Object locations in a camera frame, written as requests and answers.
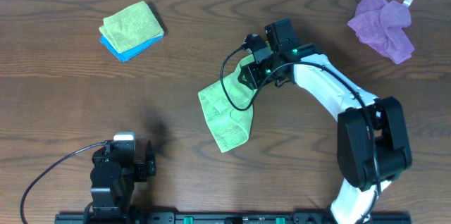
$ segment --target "blue towel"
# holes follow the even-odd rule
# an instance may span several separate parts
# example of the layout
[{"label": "blue towel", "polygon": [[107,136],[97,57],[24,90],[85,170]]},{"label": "blue towel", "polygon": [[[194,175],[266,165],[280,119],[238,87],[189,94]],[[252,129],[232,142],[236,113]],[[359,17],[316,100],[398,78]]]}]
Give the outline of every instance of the blue towel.
[{"label": "blue towel", "polygon": [[116,58],[119,59],[120,62],[126,62],[128,60],[130,60],[132,57],[140,54],[142,51],[144,51],[145,49],[147,49],[149,46],[151,46],[154,42],[160,40],[161,38],[163,38],[163,35],[159,36],[159,37],[154,37],[151,38],[145,42],[143,42],[142,44],[131,48],[127,51],[124,51],[123,53],[118,53],[110,44],[110,42],[108,42],[108,40],[106,39],[106,37],[104,37],[103,35],[100,37],[100,42],[109,50],[111,51],[112,54],[114,54],[114,56],[116,56]]}]

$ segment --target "folded green towel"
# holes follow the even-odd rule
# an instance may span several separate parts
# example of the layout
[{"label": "folded green towel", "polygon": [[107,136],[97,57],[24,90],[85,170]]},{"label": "folded green towel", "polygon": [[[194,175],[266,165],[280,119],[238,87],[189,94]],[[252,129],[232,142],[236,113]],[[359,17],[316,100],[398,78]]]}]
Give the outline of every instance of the folded green towel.
[{"label": "folded green towel", "polygon": [[[253,55],[243,58],[235,72],[223,79],[227,93],[238,107],[246,106],[256,92],[238,82],[241,67],[253,61]],[[227,100],[221,82],[217,81],[200,91],[199,100],[206,124],[221,152],[238,147],[249,139],[254,115],[253,107],[247,111],[235,110]]]},{"label": "folded green towel", "polygon": [[123,53],[149,39],[164,34],[154,14],[144,1],[104,18],[104,24],[99,30],[118,53]]}]

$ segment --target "folded towel stack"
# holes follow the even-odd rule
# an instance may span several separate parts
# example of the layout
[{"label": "folded towel stack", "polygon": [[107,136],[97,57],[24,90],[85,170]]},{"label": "folded towel stack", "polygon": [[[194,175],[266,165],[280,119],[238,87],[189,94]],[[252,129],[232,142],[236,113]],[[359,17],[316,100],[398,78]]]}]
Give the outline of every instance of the folded towel stack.
[{"label": "folded towel stack", "polygon": [[163,28],[146,2],[133,4],[104,19],[100,42],[126,62],[163,38]]}]

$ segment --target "green connector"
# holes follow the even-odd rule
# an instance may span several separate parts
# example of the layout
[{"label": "green connector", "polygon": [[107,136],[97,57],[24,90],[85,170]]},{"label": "green connector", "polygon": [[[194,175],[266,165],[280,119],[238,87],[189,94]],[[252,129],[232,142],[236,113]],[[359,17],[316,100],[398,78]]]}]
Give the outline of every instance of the green connector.
[{"label": "green connector", "polygon": [[184,217],[183,218],[183,224],[193,224],[193,223],[194,223],[194,218],[193,217]]},{"label": "green connector", "polygon": [[276,224],[285,224],[285,218],[276,218]]}]

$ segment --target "green towel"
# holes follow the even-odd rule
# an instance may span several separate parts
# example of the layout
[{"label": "green towel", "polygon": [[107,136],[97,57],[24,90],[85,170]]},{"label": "green towel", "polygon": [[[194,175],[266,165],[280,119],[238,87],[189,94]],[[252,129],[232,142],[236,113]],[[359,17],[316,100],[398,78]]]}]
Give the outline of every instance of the green towel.
[{"label": "green towel", "polygon": [[[235,72],[223,79],[228,95],[238,107],[247,106],[256,92],[238,82],[241,67],[251,62],[254,62],[252,54],[243,58]],[[238,147],[249,139],[254,115],[253,107],[247,111],[235,110],[227,100],[220,81],[200,91],[199,99],[206,124],[221,152]]]},{"label": "green towel", "polygon": [[164,34],[154,14],[144,1],[104,18],[104,24],[99,30],[118,53],[123,53],[151,38]]}]

